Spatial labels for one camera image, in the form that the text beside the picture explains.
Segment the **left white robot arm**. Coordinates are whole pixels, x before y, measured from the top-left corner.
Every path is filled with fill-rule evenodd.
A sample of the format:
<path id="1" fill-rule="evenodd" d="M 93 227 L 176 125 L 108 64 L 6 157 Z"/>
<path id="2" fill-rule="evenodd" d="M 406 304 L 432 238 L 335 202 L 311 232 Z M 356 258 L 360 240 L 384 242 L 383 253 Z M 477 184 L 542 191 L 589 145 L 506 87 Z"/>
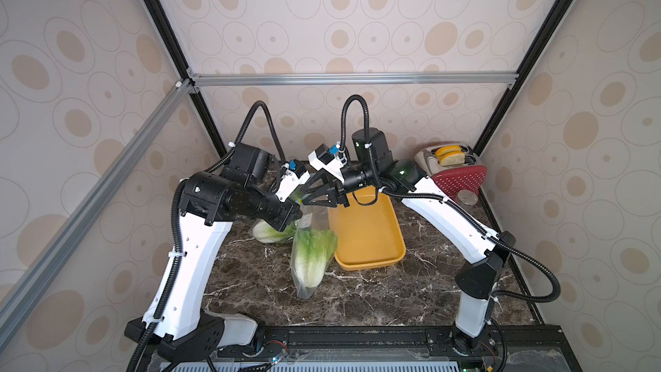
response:
<path id="1" fill-rule="evenodd" d="M 173 249 L 164 276 L 148 310 L 125 330 L 137 344 L 128 370 L 147 370 L 153 351 L 173 370 L 210 358 L 219 348 L 253 342 L 256 320 L 209 313 L 201 301 L 220 246 L 239 216 L 278 231 L 301 218 L 290 196 L 308 181 L 306 166 L 299 160 L 284 163 L 275 179 L 277 189 L 270 192 L 258 186 L 269 164 L 269 153 L 238 143 L 218 164 L 179 183 L 170 210 Z"/>

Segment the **clear plastic bag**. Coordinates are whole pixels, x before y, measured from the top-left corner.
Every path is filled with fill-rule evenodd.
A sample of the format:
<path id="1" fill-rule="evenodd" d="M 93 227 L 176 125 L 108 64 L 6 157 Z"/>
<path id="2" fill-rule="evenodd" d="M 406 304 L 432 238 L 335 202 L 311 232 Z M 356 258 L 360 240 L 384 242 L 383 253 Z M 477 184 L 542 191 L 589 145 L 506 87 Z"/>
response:
<path id="1" fill-rule="evenodd" d="M 327 207 L 301 205 L 295 222 L 290 269 L 300 299 L 308 300 L 322 283 L 337 251 L 337 235 L 330 228 Z"/>

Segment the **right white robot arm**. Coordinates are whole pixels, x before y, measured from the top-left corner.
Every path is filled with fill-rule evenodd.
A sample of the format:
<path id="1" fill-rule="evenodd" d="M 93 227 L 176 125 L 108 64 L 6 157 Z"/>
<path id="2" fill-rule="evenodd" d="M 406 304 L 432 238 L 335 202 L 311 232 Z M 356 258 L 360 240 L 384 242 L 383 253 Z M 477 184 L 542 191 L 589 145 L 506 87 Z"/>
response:
<path id="1" fill-rule="evenodd" d="M 490 320 L 490 299 L 514 239 L 475 220 L 445 194 L 411 159 L 395 160 L 383 132 L 372 127 L 353 135 L 358 161 L 349 163 L 340 146 L 320 145 L 308 156 L 315 170 L 306 185 L 303 203 L 329 208 L 349 206 L 349 195 L 365 187 L 402 201 L 440 231 L 466 263 L 455 281 L 461 291 L 454 329 L 465 338 L 478 338 Z"/>

